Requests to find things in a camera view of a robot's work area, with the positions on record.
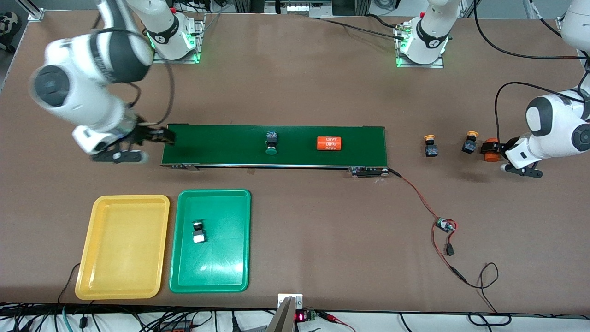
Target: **black electrical component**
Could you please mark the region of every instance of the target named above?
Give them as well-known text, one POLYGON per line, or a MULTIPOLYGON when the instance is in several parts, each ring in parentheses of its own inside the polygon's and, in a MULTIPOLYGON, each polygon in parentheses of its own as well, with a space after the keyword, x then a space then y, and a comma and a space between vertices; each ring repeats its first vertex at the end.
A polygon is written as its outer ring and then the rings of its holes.
POLYGON ((426 153, 426 157, 436 157, 438 155, 438 147, 434 144, 434 138, 434 135, 424 136, 424 142, 426 143, 424 152, 426 153))
POLYGON ((318 313, 315 310, 297 310, 295 313, 295 323, 315 320, 317 316, 318 313))
POLYGON ((82 316, 82 318, 80 318, 80 323, 79 323, 78 327, 84 328, 87 326, 88 326, 88 318, 86 316, 82 316))
POLYGON ((192 241, 195 243, 207 241, 205 231, 203 230, 203 221, 204 219, 197 219, 192 223, 192 228, 194 229, 194 232, 192 232, 192 241))
POLYGON ((478 136, 479 134, 476 131, 468 131, 467 139, 465 140, 465 143, 463 143, 461 151, 465 152, 466 154, 472 154, 477 148, 476 139, 478 136))
POLYGON ((453 256, 455 255, 455 250, 453 249, 453 245, 448 243, 445 245, 444 247, 444 251, 447 254, 447 256, 453 256))
POLYGON ((278 134, 276 131, 266 133, 266 154, 277 154, 278 134))

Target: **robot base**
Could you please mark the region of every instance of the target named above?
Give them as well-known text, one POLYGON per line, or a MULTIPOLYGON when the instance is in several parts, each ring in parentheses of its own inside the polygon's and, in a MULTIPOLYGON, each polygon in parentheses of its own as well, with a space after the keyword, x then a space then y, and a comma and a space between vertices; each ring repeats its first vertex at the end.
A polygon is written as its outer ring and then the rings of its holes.
POLYGON ((442 50, 440 51, 440 56, 436 59, 436 61, 429 63, 429 64, 419 64, 416 63, 408 58, 406 54, 404 54, 401 49, 407 49, 409 47, 409 43, 411 42, 411 31, 412 31, 412 22, 407 21, 404 22, 403 25, 399 25, 393 29, 394 35, 404 37, 404 40, 395 40, 395 62, 397 67, 401 68, 436 68, 436 69, 443 69, 443 53, 444 53, 444 45, 442 45, 442 50))
POLYGON ((195 20, 193 18, 189 18, 190 20, 193 20, 194 25, 190 24, 189 25, 189 31, 188 34, 196 34, 196 36, 192 37, 190 35, 187 35, 188 37, 186 38, 186 42, 189 43, 190 45, 194 45, 195 47, 189 52, 187 53, 185 56, 183 56, 180 59, 176 59, 176 60, 166 60, 164 58, 162 58, 158 52, 154 52, 153 54, 153 63, 199 63, 201 61, 201 48, 203 46, 203 34, 204 34, 204 30, 205 30, 205 19, 207 18, 207 15, 205 15, 205 17, 203 18, 203 20, 195 20))

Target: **table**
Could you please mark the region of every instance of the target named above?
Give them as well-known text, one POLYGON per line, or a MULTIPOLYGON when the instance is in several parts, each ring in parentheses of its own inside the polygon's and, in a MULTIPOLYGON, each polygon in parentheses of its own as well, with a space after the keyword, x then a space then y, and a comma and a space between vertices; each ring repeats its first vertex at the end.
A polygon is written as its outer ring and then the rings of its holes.
MULTIPOLYGON (((52 40, 86 33, 96 11, 48 12, 31 23, 0 95, 0 301, 54 302, 80 261, 94 200, 107 194, 165 194, 170 214, 162 288, 121 304, 266 307, 280 292, 304 294, 327 310, 488 311, 439 260, 432 217, 396 177, 351 179, 342 171, 159 166, 147 143, 143 165, 89 161, 73 125, 28 96, 31 73, 52 40), (237 294, 176 295, 168 290, 175 203, 188 188, 252 193, 250 286, 237 294)), ((395 22, 399 18, 390 18, 395 22)), ((382 32, 371 18, 342 18, 382 32)), ((538 21, 488 20, 482 27, 508 50, 573 55, 538 21)), ((495 135, 501 84, 522 80, 556 90, 577 84, 576 60, 528 60, 485 45, 472 19, 460 19, 444 70, 398 69, 391 39, 296 15, 223 15, 208 30, 201 64, 175 65, 169 122, 258 125, 383 125, 390 167, 410 179, 440 215, 458 221, 451 263, 471 282, 486 262, 500 279, 486 295, 502 312, 590 313, 587 252, 589 154, 547 160, 541 180, 499 171, 461 152, 469 130, 495 135), (425 158, 423 136, 440 155, 425 158)), ((149 121, 168 102, 161 65, 139 85, 149 121)), ((135 91, 113 86, 132 100, 135 91)), ((542 92, 508 88, 500 98, 503 140, 527 131, 526 105, 542 92)), ((437 233, 443 244, 444 234, 437 233)), ((63 302, 79 302, 71 285, 63 302)))

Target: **metal bracket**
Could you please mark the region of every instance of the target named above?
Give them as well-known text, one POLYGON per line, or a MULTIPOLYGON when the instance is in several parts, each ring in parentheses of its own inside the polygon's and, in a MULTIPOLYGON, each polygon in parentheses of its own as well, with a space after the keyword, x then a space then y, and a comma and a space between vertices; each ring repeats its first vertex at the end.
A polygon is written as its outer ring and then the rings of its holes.
POLYGON ((403 25, 399 25, 400 30, 397 28, 394 28, 394 35, 396 36, 401 36, 404 37, 404 40, 395 40, 395 63, 397 65, 397 67, 400 68, 436 68, 436 69, 443 69, 444 68, 444 63, 443 63, 443 53, 444 53, 444 48, 442 49, 441 55, 438 57, 438 59, 436 59, 436 61, 434 61, 433 63, 430 64, 419 64, 419 63, 415 63, 412 60, 410 60, 404 53, 402 53, 400 51, 400 48, 405 47, 406 45, 404 45, 405 43, 407 43, 407 41, 409 40, 409 36, 412 34, 411 32, 411 27, 409 26, 409 22, 404 22, 403 25))
POLYGON ((199 63, 201 62, 201 49, 203 47, 203 34, 205 31, 205 19, 207 18, 207 15, 205 14, 205 17, 203 17, 203 20, 195 20, 192 17, 187 17, 186 19, 188 19, 189 21, 192 21, 193 24, 189 24, 189 30, 187 31, 187 37, 186 37, 186 42, 187 43, 191 43, 195 45, 195 48, 193 50, 191 50, 189 53, 187 53, 185 56, 183 56, 180 59, 176 59, 176 60, 166 60, 164 58, 162 58, 158 52, 154 52, 153 53, 153 63, 199 63))
POLYGON ((523 167, 523 168, 516 168, 512 164, 504 164, 502 165, 502 170, 508 173, 520 175, 521 177, 532 177, 532 178, 541 178, 543 176, 543 172, 538 170, 537 163, 534 163, 531 167, 523 167))
POLYGON ((296 301, 296 309, 301 310, 303 309, 303 294, 288 294, 288 293, 281 293, 277 296, 277 308, 281 306, 281 303, 285 300, 285 298, 295 298, 296 301))
POLYGON ((37 17, 33 16, 32 14, 29 14, 29 17, 27 18, 27 20, 29 22, 41 22, 43 20, 44 16, 45 16, 45 9, 39 8, 39 13, 37 13, 37 17))
POLYGON ((389 176, 389 170, 386 167, 350 167, 348 172, 353 178, 389 176))

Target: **orange cylindrical object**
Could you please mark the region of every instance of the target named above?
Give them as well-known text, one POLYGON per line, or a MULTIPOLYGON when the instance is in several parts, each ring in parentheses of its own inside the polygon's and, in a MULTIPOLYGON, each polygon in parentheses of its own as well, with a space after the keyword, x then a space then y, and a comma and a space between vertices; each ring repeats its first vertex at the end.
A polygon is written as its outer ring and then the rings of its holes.
MULTIPOLYGON (((486 140, 486 143, 496 142, 498 143, 497 138, 489 138, 486 140)), ((498 162, 500 161, 500 154, 496 152, 486 152, 483 154, 483 159, 487 162, 498 162)))
POLYGON ((342 137, 318 136, 317 149, 322 151, 340 151, 342 149, 342 137))

